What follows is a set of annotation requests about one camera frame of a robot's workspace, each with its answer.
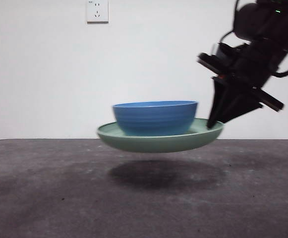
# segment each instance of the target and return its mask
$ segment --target green plate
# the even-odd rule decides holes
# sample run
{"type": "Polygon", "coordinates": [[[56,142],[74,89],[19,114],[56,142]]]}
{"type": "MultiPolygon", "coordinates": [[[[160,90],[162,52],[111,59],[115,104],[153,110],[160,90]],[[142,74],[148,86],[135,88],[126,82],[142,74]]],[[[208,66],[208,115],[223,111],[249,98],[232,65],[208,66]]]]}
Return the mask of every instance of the green plate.
{"type": "Polygon", "coordinates": [[[185,134],[168,136],[127,136],[116,122],[98,128],[97,134],[107,145],[125,151],[143,153],[167,153],[199,148],[214,141],[224,124],[217,122],[207,128],[206,119],[195,118],[185,134]]]}

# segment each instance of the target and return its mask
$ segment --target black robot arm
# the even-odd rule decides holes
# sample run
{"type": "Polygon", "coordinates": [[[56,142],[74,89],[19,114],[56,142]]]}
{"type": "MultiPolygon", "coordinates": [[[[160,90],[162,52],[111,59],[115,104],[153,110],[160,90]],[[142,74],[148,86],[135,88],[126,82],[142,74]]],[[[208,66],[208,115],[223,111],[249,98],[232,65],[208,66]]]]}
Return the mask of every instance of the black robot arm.
{"type": "Polygon", "coordinates": [[[230,47],[221,42],[213,55],[199,55],[199,63],[218,75],[213,77],[209,128],[261,108],[261,103],[275,111],[284,107],[261,88],[271,76],[288,75],[277,73],[288,54],[288,0],[257,0],[243,6],[235,11],[232,31],[250,44],[230,47]]]}

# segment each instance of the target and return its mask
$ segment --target bowl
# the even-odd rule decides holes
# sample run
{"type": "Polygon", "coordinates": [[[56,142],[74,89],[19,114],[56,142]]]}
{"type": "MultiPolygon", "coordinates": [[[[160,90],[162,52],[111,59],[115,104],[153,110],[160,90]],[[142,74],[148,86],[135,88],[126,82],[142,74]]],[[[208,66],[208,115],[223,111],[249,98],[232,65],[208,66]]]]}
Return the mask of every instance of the bowl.
{"type": "Polygon", "coordinates": [[[113,112],[126,135],[178,135],[190,128],[197,105],[195,101],[124,103],[114,105],[113,112]]]}

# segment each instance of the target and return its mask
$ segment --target gray floor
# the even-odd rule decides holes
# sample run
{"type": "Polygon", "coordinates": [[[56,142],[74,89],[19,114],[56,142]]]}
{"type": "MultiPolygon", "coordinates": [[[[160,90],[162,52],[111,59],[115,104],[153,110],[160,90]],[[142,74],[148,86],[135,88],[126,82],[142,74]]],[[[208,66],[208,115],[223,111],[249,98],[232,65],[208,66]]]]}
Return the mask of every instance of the gray floor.
{"type": "Polygon", "coordinates": [[[288,238],[288,140],[1,140],[0,238],[288,238]]]}

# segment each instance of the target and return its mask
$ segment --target electrical socket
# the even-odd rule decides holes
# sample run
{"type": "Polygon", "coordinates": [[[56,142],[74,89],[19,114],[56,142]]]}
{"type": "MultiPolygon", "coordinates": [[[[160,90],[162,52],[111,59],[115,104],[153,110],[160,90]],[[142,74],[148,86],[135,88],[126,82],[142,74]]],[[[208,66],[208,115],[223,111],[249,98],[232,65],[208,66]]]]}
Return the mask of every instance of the electrical socket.
{"type": "Polygon", "coordinates": [[[109,0],[87,0],[87,22],[109,22],[109,0]]]}

